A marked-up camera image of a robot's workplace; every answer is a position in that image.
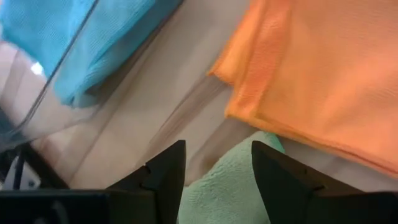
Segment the black aluminium table frame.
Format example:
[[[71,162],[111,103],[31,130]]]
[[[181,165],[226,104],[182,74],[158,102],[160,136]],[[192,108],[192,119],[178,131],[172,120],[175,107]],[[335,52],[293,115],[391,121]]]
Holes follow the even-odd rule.
[[[49,163],[28,143],[0,152],[0,183],[4,183],[12,161],[22,152],[26,161],[40,180],[39,188],[69,189],[68,184],[52,169]]]

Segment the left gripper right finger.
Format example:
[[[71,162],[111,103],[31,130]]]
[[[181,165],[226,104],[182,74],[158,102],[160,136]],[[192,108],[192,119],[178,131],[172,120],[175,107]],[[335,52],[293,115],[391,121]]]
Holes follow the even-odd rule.
[[[271,224],[398,224],[398,192],[363,192],[260,141],[251,155]]]

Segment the orange microfiber towel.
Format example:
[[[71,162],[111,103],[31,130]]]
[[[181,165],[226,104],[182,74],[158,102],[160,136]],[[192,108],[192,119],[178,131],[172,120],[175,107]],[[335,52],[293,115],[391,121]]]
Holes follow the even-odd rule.
[[[398,178],[398,0],[252,0],[210,74],[228,117]]]

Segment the clear plastic tray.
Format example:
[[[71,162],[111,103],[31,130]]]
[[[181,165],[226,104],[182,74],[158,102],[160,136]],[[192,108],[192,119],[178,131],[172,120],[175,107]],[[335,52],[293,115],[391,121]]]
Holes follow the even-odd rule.
[[[53,90],[58,70],[80,33],[74,35],[56,69],[50,77],[46,77],[38,61],[3,39],[0,24],[0,151],[73,126],[93,116],[124,80],[129,69],[139,60],[171,15],[103,83],[88,90],[95,103],[84,108],[61,104]]]

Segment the green microfiber towel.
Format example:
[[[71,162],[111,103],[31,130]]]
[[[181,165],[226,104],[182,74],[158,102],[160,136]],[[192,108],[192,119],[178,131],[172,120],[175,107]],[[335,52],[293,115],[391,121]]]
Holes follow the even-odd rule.
[[[271,224],[252,168],[253,141],[285,152],[275,134],[263,131],[232,147],[201,179],[184,188],[178,224]]]

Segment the blue microfiber towel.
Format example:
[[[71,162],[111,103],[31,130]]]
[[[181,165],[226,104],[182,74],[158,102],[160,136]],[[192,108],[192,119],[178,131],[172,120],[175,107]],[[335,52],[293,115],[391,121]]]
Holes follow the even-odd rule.
[[[50,77],[74,35],[53,90],[61,104],[95,103],[88,90],[103,83],[168,18],[182,0],[3,0],[5,41],[38,61]]]

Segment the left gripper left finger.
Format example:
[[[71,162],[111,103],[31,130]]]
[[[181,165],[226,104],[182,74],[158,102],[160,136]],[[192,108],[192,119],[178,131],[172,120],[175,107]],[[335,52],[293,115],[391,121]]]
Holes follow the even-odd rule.
[[[177,224],[185,159],[178,140],[106,189],[41,189],[20,152],[0,190],[0,224]]]

